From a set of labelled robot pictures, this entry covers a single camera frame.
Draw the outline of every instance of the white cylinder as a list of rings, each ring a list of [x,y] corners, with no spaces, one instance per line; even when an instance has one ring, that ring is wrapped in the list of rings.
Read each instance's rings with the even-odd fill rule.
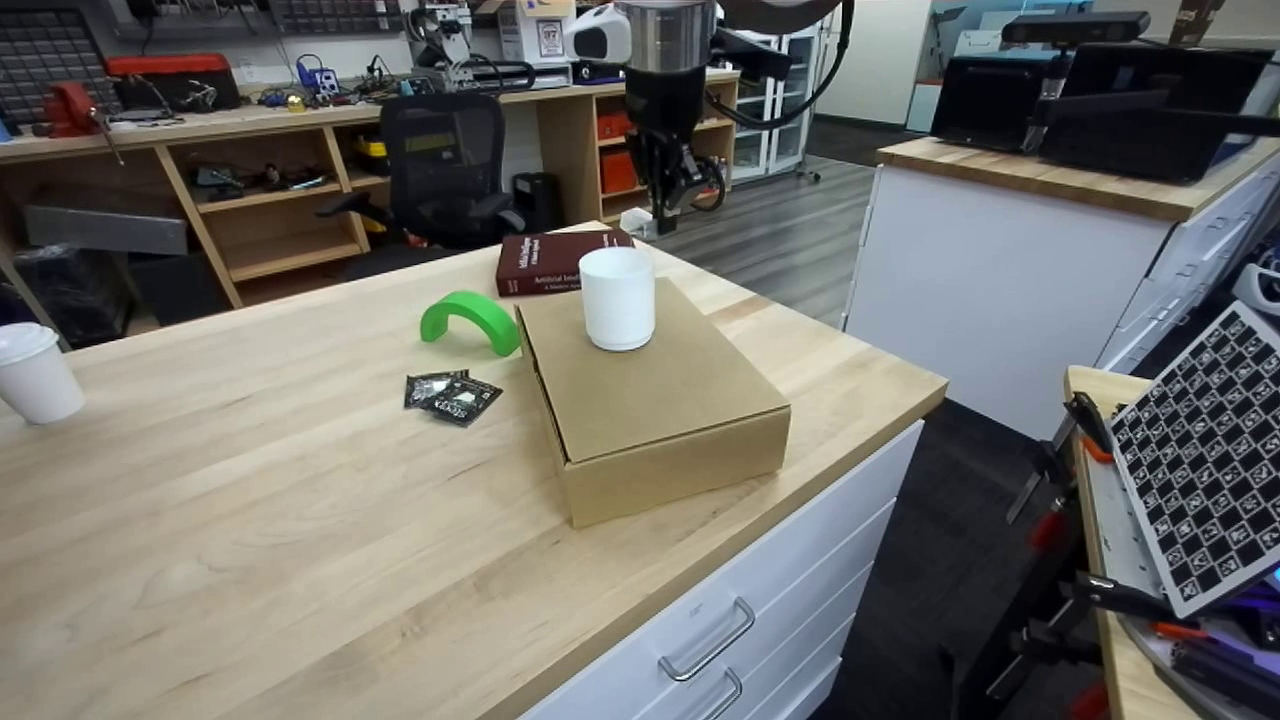
[[[596,248],[582,265],[587,341],[635,350],[658,332],[654,265],[641,248]]]
[[[56,423],[85,408],[81,380],[44,324],[0,327],[0,399],[29,423]]]

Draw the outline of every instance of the red book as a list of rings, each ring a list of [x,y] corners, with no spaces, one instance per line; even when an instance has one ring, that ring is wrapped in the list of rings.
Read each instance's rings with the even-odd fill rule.
[[[502,294],[546,294],[577,290],[577,259],[594,248],[631,248],[630,231],[547,231],[547,234],[508,234],[498,257]]]

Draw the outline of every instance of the green object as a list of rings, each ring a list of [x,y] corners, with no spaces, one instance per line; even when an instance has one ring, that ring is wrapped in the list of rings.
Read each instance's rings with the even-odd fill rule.
[[[449,332],[449,317],[474,318],[487,336],[491,356],[511,356],[519,349],[515,317],[481,290],[449,290],[436,298],[420,318],[420,341],[440,341]]]

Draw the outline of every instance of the black chair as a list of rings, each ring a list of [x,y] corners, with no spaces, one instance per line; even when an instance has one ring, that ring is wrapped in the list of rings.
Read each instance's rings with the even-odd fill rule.
[[[524,231],[511,194],[502,188],[504,108],[498,96],[449,92],[405,96],[380,113],[391,198],[343,194],[331,213],[362,213],[388,225],[391,238],[429,248],[481,248]]]

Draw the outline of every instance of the metal grid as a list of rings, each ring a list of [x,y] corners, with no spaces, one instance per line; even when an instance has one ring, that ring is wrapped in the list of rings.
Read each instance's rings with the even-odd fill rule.
[[[402,0],[276,0],[273,16],[289,34],[402,31]]]
[[[78,6],[0,6],[0,108],[13,125],[44,125],[44,92],[81,79],[96,108],[118,113],[104,52]]]
[[[1280,562],[1280,336],[1269,318],[1231,305],[1112,435],[1176,614]]]

